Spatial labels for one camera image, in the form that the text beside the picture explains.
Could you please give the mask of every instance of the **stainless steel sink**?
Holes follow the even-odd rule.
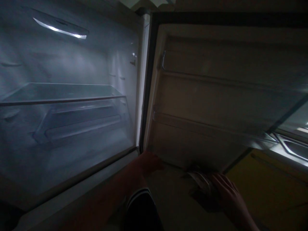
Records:
[[[280,134],[275,135],[287,153],[308,161],[307,144],[282,136]]]

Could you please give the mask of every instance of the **leg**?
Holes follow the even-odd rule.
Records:
[[[127,200],[124,231],[129,230],[164,230],[143,176],[134,184]]]

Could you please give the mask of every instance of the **yellow cabinet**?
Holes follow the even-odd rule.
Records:
[[[307,230],[308,175],[253,150],[227,176],[270,230]]]

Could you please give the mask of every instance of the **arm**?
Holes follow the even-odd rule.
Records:
[[[160,159],[151,152],[144,152],[98,189],[96,196],[66,221],[60,230],[101,230],[134,183],[143,174],[160,168]]]
[[[235,184],[222,174],[213,174],[209,178],[217,187],[220,194],[217,200],[231,222],[239,230],[259,231]]]

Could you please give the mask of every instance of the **black shorts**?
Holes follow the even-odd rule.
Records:
[[[164,230],[148,188],[139,189],[128,200],[124,231]]]

